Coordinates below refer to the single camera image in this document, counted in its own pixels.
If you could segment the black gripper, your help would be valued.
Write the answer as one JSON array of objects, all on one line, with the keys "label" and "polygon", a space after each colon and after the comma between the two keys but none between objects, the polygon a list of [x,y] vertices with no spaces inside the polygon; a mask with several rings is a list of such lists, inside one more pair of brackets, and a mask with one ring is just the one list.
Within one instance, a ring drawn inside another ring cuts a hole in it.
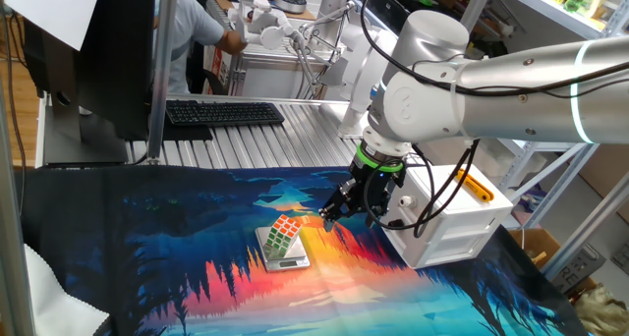
[{"label": "black gripper", "polygon": [[365,225],[368,228],[387,228],[381,219],[387,213],[391,193],[395,187],[403,186],[406,165],[402,161],[387,161],[371,167],[353,162],[349,169],[353,179],[340,184],[318,211],[323,229],[331,232],[339,219],[359,212],[367,213]]}]

